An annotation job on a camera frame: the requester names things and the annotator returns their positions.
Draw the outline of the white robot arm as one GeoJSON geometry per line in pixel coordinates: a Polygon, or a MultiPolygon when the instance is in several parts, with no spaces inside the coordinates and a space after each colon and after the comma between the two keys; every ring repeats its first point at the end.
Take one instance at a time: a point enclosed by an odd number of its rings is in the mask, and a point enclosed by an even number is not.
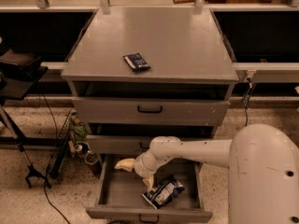
{"type": "Polygon", "coordinates": [[[279,129],[252,124],[231,140],[159,136],[147,151],[115,167],[136,172],[151,188],[157,170],[175,158],[228,170],[229,224],[298,224],[299,149],[279,129]]]}

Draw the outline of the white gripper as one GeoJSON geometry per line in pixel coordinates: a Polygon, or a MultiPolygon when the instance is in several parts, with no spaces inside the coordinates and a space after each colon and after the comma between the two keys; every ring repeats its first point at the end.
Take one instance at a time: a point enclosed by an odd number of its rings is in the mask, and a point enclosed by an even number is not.
{"type": "Polygon", "coordinates": [[[157,172],[158,162],[156,158],[149,152],[144,152],[136,159],[129,158],[118,161],[114,168],[116,170],[125,170],[127,172],[135,172],[141,176],[143,183],[147,186],[147,192],[152,190],[154,184],[154,174],[157,172]]]}

